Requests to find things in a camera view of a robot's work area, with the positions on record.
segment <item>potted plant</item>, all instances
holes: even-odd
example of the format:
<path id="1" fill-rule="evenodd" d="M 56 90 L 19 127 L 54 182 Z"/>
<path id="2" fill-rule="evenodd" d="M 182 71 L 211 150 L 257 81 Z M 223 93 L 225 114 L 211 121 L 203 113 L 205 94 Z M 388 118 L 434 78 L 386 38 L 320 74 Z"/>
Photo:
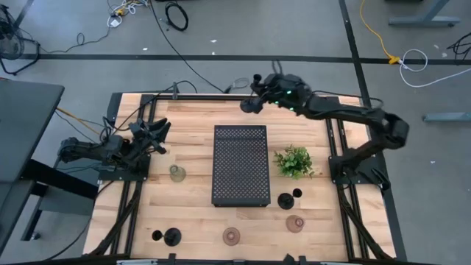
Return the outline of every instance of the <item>potted plant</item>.
<path id="1" fill-rule="evenodd" d="M 275 162 L 280 170 L 280 173 L 298 180 L 303 176 L 312 178 L 314 172 L 312 171 L 312 161 L 305 147 L 286 147 L 285 154 L 280 154 L 275 151 Z"/>

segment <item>wooden table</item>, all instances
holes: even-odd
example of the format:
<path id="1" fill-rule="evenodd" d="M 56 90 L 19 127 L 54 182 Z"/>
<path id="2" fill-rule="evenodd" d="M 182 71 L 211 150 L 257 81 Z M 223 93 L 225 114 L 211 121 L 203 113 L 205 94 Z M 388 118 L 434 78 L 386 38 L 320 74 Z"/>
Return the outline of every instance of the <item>wooden table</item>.
<path id="1" fill-rule="evenodd" d="M 138 107 L 140 98 L 139 93 L 123 94 L 116 124 L 121 124 Z M 359 105 L 356 98 L 340 97 L 340 100 Z M 171 122 L 165 143 L 168 152 L 152 155 L 149 179 L 144 183 L 139 205 L 132 258 L 168 258 L 169 253 L 176 253 L 177 259 L 281 261 L 289 253 L 296 259 L 305 255 L 308 261 L 346 261 L 339 201 L 327 163 L 330 148 L 325 121 L 296 117 L 286 109 L 268 104 L 258 115 L 246 114 L 240 110 L 239 103 L 215 99 L 157 101 L 155 121 L 166 117 Z M 266 125 L 272 195 L 268 207 L 211 205 L 213 134 L 217 124 Z M 357 147 L 368 141 L 364 125 L 345 122 L 344 126 L 349 146 Z M 129 137 L 130 132 L 122 135 Z M 307 148 L 313 160 L 314 178 L 292 180 L 279 174 L 272 162 L 274 151 L 282 151 L 290 144 Z M 172 164 L 185 168 L 187 176 L 182 183 L 170 180 Z M 84 253 L 94 249 L 115 222 L 122 185 L 120 182 L 110 185 L 96 200 Z M 277 205 L 277 196 L 291 193 L 294 188 L 302 189 L 302 197 L 295 199 L 291 210 L 285 211 Z M 386 253 L 395 256 L 380 190 L 368 184 L 356 188 L 366 228 Z M 301 233 L 286 229 L 286 217 L 292 214 L 306 220 Z M 165 233 L 171 227 L 182 232 L 179 245 L 168 247 L 163 240 L 152 240 L 154 230 Z M 222 233 L 228 227 L 241 232 L 241 240 L 234 247 L 222 240 Z M 351 223 L 350 227 L 355 254 L 359 257 L 356 230 Z M 126 231 L 127 225 L 123 227 L 118 252 L 123 252 Z"/>

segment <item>perforated metal lid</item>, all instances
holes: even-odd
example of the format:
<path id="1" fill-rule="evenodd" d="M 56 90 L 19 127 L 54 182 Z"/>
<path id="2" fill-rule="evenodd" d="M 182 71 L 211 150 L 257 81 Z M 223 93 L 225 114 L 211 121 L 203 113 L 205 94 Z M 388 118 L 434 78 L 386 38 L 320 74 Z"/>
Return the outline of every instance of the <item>perforated metal lid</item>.
<path id="1" fill-rule="evenodd" d="M 215 126 L 213 204 L 268 205 L 270 183 L 265 126 Z"/>

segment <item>gray floor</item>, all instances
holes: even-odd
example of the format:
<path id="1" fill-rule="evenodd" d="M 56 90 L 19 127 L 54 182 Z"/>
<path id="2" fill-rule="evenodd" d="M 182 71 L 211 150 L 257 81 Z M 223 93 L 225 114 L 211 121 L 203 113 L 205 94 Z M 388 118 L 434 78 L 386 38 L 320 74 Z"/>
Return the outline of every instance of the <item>gray floor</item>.
<path id="1" fill-rule="evenodd" d="M 2 2 L 10 5 L 11 13 L 16 17 L 26 0 Z M 360 56 L 383 57 L 378 39 L 364 28 L 358 16 L 360 3 L 360 0 L 347 1 Z M 170 29 L 168 37 L 182 54 L 350 56 L 337 1 L 188 0 L 181 4 L 190 16 L 190 27 L 183 33 Z M 394 55 L 402 56 L 404 51 L 418 48 L 430 58 L 442 58 L 443 52 L 451 58 L 452 53 L 445 50 L 446 46 L 469 32 L 469 1 L 451 1 L 443 9 L 443 15 L 457 15 L 463 20 L 451 29 L 387 25 L 389 16 L 414 14 L 427 4 L 430 1 L 418 4 L 367 0 L 364 17 L 384 36 L 387 49 Z M 163 17 L 163 4 L 156 4 L 156 7 L 159 16 Z M 87 40 L 106 33 L 106 10 L 105 0 L 36 0 L 21 27 L 45 49 L 64 49 L 74 45 L 78 32 L 83 32 Z M 125 17 L 124 23 L 112 29 L 110 36 L 102 42 L 69 53 L 174 54 L 155 26 L 152 13 L 140 8 L 135 15 Z M 16 60 L 8 66 L 22 63 L 24 61 Z M 236 78 L 271 71 L 268 62 L 192 61 L 190 64 L 222 88 Z M 300 75 L 313 88 L 359 94 L 353 64 L 286 62 L 283 68 L 286 73 Z M 471 155 L 471 144 L 467 137 L 471 125 L 425 124 L 421 117 L 430 112 L 469 111 L 471 74 L 416 89 L 403 83 L 398 66 L 363 65 L 363 68 L 370 95 L 383 99 L 387 111 L 400 115 L 411 125 L 407 146 L 385 152 L 408 259 L 435 264 L 468 264 L 471 166 L 467 160 Z M 406 73 L 406 79 L 422 84 L 465 68 L 429 66 L 420 74 Z M 216 92 L 180 61 L 41 60 L 13 79 L 64 85 L 65 94 L 60 106 L 94 121 L 99 121 L 105 114 L 110 95 L 116 91 L 160 90 L 175 80 L 187 79 L 200 93 Z M 191 91 L 189 87 L 182 86 L 181 89 Z M 71 135 L 81 138 L 55 116 L 34 158 L 53 164 L 60 141 Z M 0 263 L 47 258 L 69 244 L 86 225 L 88 216 L 45 213 L 38 225 L 43 238 L 20 242 L 20 234 L 35 200 L 31 198 L 28 202 Z M 84 240 L 82 237 L 62 257 L 78 256 Z"/>

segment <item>wire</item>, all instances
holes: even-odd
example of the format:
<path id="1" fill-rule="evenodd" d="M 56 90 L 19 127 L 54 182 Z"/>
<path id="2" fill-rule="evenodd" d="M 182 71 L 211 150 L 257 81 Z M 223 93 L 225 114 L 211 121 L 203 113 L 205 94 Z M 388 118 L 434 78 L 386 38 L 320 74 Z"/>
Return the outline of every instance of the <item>wire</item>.
<path id="1" fill-rule="evenodd" d="M 418 53 L 420 53 L 421 55 L 423 55 L 423 57 L 425 58 L 425 65 L 424 65 L 421 69 L 412 69 L 412 68 L 408 67 L 408 66 L 405 64 L 406 56 L 407 56 L 407 54 L 408 54 L 409 52 L 418 52 Z M 451 78 L 451 77 L 457 77 L 457 76 L 460 75 L 460 74 L 464 74 L 464 73 L 466 73 L 466 72 L 468 72 L 468 71 L 471 71 L 471 68 L 468 68 L 468 69 L 466 69 L 466 70 L 464 70 L 464 71 L 460 71 L 460 72 L 458 72 L 458 73 L 456 73 L 456 74 L 452 74 L 452 75 L 450 75 L 450 76 L 437 79 L 437 80 L 435 80 L 435 81 L 433 81 L 433 82 L 429 82 L 429 83 L 427 83 L 427 84 L 423 84 L 423 85 L 412 85 L 412 84 L 410 84 L 409 82 L 407 82 L 406 79 L 404 78 L 403 69 L 409 70 L 409 71 L 413 71 L 413 72 L 416 72 L 416 73 L 417 73 L 417 72 L 424 71 L 425 68 L 427 68 L 427 65 L 428 65 L 428 57 L 427 57 L 427 55 L 426 55 L 424 52 L 422 52 L 421 50 L 419 50 L 419 49 L 410 49 L 410 50 L 408 50 L 408 51 L 404 54 L 403 59 L 399 61 L 399 64 L 400 64 L 400 66 L 399 66 L 400 77 L 403 79 L 403 81 L 404 81 L 404 83 L 405 83 L 406 85 L 408 85 L 408 86 L 410 86 L 410 87 L 412 87 L 412 88 L 424 88 L 424 87 L 426 87 L 426 86 L 435 84 L 435 83 L 437 83 L 437 82 L 440 82 L 440 81 L 443 81 L 443 80 L 447 80 L 447 79 L 449 79 L 449 78 Z"/>
<path id="2" fill-rule="evenodd" d="M 152 13 L 154 14 L 154 18 L 155 18 L 155 22 L 157 22 L 157 25 L 159 26 L 159 29 L 160 31 L 162 32 L 162 35 L 163 37 L 166 39 L 167 43 L 170 45 L 170 47 L 175 51 L 175 53 L 178 54 L 178 56 L 182 59 L 182 61 L 199 77 L 201 78 L 202 80 L 206 81 L 206 83 L 208 83 L 209 85 L 211 85 L 213 88 L 217 89 L 218 91 L 220 91 L 221 93 L 224 93 L 223 90 L 221 90 L 221 88 L 218 88 L 217 86 L 215 86 L 212 82 L 209 82 L 207 79 L 205 79 L 201 74 L 198 74 L 197 71 L 195 71 L 193 69 L 193 67 L 190 66 L 190 64 L 185 60 L 185 58 L 177 51 L 177 49 L 171 44 L 170 40 L 167 38 L 167 35 L 165 34 L 165 32 L 163 31 L 162 29 L 162 26 L 160 25 L 160 22 L 159 22 L 159 19 L 157 18 L 157 14 L 155 14 L 155 10 L 154 10 L 154 6 L 152 5 L 152 1 L 150 1 L 150 7 L 152 9 Z"/>
<path id="3" fill-rule="evenodd" d="M 84 121 L 84 122 L 87 122 L 89 124 L 95 124 L 97 126 L 100 126 L 100 127 L 104 127 L 103 124 L 99 124 L 98 122 L 95 122 L 95 121 L 89 121 L 89 120 L 86 120 L 86 119 L 81 119 L 79 118 L 80 121 Z"/>
<path id="4" fill-rule="evenodd" d="M 360 18 L 361 20 L 363 21 L 363 24 L 367 27 L 367 29 L 373 33 L 374 35 L 376 35 L 376 37 L 378 37 L 380 39 L 380 42 L 381 42 L 381 46 L 383 47 L 383 51 L 384 53 L 389 57 L 389 64 L 395 64 L 395 63 L 398 63 L 399 60 L 400 60 L 400 57 L 397 57 L 397 56 L 394 56 L 394 55 L 390 55 L 388 53 L 388 51 L 386 51 L 386 48 L 384 47 L 384 43 L 383 43 L 383 38 L 381 37 L 381 35 L 379 35 L 376 31 L 374 31 L 365 21 L 364 17 L 363 17 L 363 6 L 365 5 L 365 0 L 363 0 L 361 2 L 361 6 L 360 6 Z"/>
<path id="5" fill-rule="evenodd" d="M 193 85 L 193 83 L 191 83 L 191 82 L 188 81 L 188 80 L 183 80 L 181 83 L 183 83 L 183 82 L 190 84 L 190 85 L 193 87 L 193 89 L 194 89 L 194 93 L 198 93 L 198 90 L 197 90 L 196 87 Z"/>
<path id="6" fill-rule="evenodd" d="M 103 186 L 103 188 L 101 190 L 98 191 L 98 193 L 96 194 L 95 196 L 95 201 L 96 199 L 98 198 L 98 196 L 101 194 L 102 191 L 104 191 L 109 185 L 111 185 L 111 183 L 113 183 L 114 180 L 110 181 L 109 183 L 107 183 L 105 186 Z M 43 261 L 50 261 L 51 259 L 53 258 L 56 258 L 57 256 L 59 256 L 60 254 L 64 253 L 65 251 L 67 251 L 70 247 L 72 247 L 79 239 L 80 237 L 83 235 L 83 233 L 85 233 L 85 231 L 87 230 L 87 227 L 88 225 L 90 224 L 90 221 L 91 221 L 91 217 L 88 219 L 87 221 L 87 224 L 85 225 L 85 227 L 83 228 L 82 232 L 79 233 L 79 235 L 67 246 L 65 247 L 64 249 L 62 249 L 61 251 L 59 251 L 58 253 L 52 255 L 51 257 L 47 258 L 47 259 L 44 259 Z"/>
<path id="7" fill-rule="evenodd" d="M 100 41 L 102 41 L 103 39 L 105 39 L 106 37 L 108 37 L 108 35 L 110 34 L 110 27 L 108 27 L 108 30 L 106 31 L 106 34 L 101 36 L 98 40 L 90 40 L 90 41 L 85 41 L 85 34 L 79 32 L 76 36 L 76 41 L 77 41 L 77 44 L 73 45 L 73 46 L 70 46 L 68 47 L 66 50 L 54 50 L 54 51 L 48 51 L 46 50 L 45 48 L 43 48 L 42 46 L 40 46 L 40 49 L 47 53 L 47 54 L 52 54 L 52 53 L 57 53 L 57 52 L 62 52 L 62 53 L 67 53 L 68 51 L 72 50 L 73 48 L 77 48 L 77 47 L 80 47 L 80 46 L 85 46 L 87 44 L 90 44 L 90 43 L 98 43 Z"/>
<path id="8" fill-rule="evenodd" d="M 66 114 L 67 116 L 73 118 L 73 119 L 76 119 L 79 123 L 81 123 L 83 126 L 87 127 L 88 129 L 90 129 L 92 132 L 96 133 L 97 135 L 99 135 L 100 133 L 95 131 L 94 128 L 88 126 L 88 124 L 86 124 L 85 122 L 82 121 L 82 119 L 79 119 L 77 118 L 74 114 L 72 113 L 69 113 L 67 110 L 64 110 L 62 109 L 61 107 L 56 107 L 57 110 L 59 110 L 61 113 L 64 113 Z"/>
<path id="9" fill-rule="evenodd" d="M 455 63 L 457 66 L 461 65 L 461 63 L 463 63 L 464 59 L 466 59 L 466 56 L 468 55 L 468 53 L 470 52 L 471 50 L 471 43 L 465 43 L 465 44 L 461 44 L 461 42 L 465 39 L 465 38 L 468 38 L 469 36 L 471 36 L 471 32 L 466 34 L 465 36 L 461 37 L 459 40 L 457 40 L 454 44 L 450 45 L 447 47 L 447 49 L 452 49 L 453 52 L 455 53 Z M 459 48 L 462 47 L 462 46 L 470 46 L 468 47 L 467 49 L 465 49 L 464 51 L 460 52 L 459 51 Z M 463 55 L 462 59 L 458 61 L 458 55 Z"/>
<path id="10" fill-rule="evenodd" d="M 244 85 L 236 85 L 237 83 L 240 83 L 240 82 L 244 82 Z M 224 93 L 230 93 L 232 89 L 243 89 L 243 88 L 246 88 L 250 85 L 250 80 L 246 77 L 241 77 L 241 78 L 238 78 L 236 80 L 234 80 L 234 82 L 229 85 L 226 90 L 224 90 Z"/>
<path id="11" fill-rule="evenodd" d="M 183 83 L 183 82 L 187 82 L 187 83 L 191 84 L 190 81 L 188 81 L 188 80 L 183 80 L 183 81 L 176 82 L 175 85 L 179 85 L 179 84 L 181 84 L 181 83 Z M 152 97 L 151 99 L 149 99 L 147 102 L 144 102 L 144 104 L 142 104 L 140 107 L 138 107 L 137 109 L 135 109 L 135 110 L 121 123 L 121 125 L 118 126 L 118 128 L 115 128 L 115 127 L 114 127 L 116 130 L 115 130 L 111 135 L 114 135 L 117 131 L 120 131 L 120 130 L 122 131 L 123 129 L 121 129 L 121 127 L 123 127 L 123 125 L 126 123 L 126 121 L 132 117 L 132 115 L 134 115 L 134 114 L 135 114 L 136 112 L 138 112 L 141 108 L 145 107 L 147 104 L 149 104 L 150 102 L 152 102 L 154 99 L 158 98 L 163 92 L 165 92 L 165 91 L 167 91 L 167 90 L 169 90 L 170 88 L 173 88 L 173 87 L 174 87 L 173 85 L 169 86 L 168 88 L 166 88 L 166 89 L 160 91 L 157 95 L 153 96 L 153 97 Z"/>
<path id="12" fill-rule="evenodd" d="M 55 168 L 57 170 L 61 170 L 61 171 L 66 171 L 66 170 L 70 170 L 70 169 L 83 169 L 83 168 L 88 168 L 89 166 L 72 166 L 72 167 L 69 167 L 69 168 Z"/>
<path id="13" fill-rule="evenodd" d="M 170 7 L 176 7 L 182 13 L 183 17 L 185 18 L 185 26 L 184 27 L 179 27 L 179 26 L 175 25 L 175 23 L 170 19 L 170 16 L 169 16 Z M 182 32 L 182 31 L 185 31 L 188 28 L 188 14 L 183 9 L 183 7 L 180 6 L 176 1 L 168 2 L 165 5 L 165 15 L 167 16 L 167 21 L 169 22 L 169 25 L 174 27 L 174 29 Z"/>
<path id="14" fill-rule="evenodd" d="M 98 166 L 98 165 L 99 165 L 99 163 L 93 163 L 89 166 L 83 166 L 81 169 L 75 169 L 75 170 L 72 170 L 72 171 L 69 171 L 69 172 L 64 172 L 64 173 L 70 174 L 70 173 L 85 171 L 87 169 L 95 169 L 95 166 Z"/>
<path id="15" fill-rule="evenodd" d="M 62 117 L 57 111 L 55 111 L 56 115 L 59 116 L 59 118 L 63 119 L 65 122 L 67 122 L 70 126 L 72 126 L 72 128 L 74 128 L 79 134 L 81 134 L 83 137 L 87 138 L 88 140 L 94 142 L 96 144 L 96 142 L 94 140 L 92 140 L 90 137 L 86 136 L 83 132 L 80 132 L 79 129 L 77 129 L 71 122 L 68 121 L 68 119 Z"/>

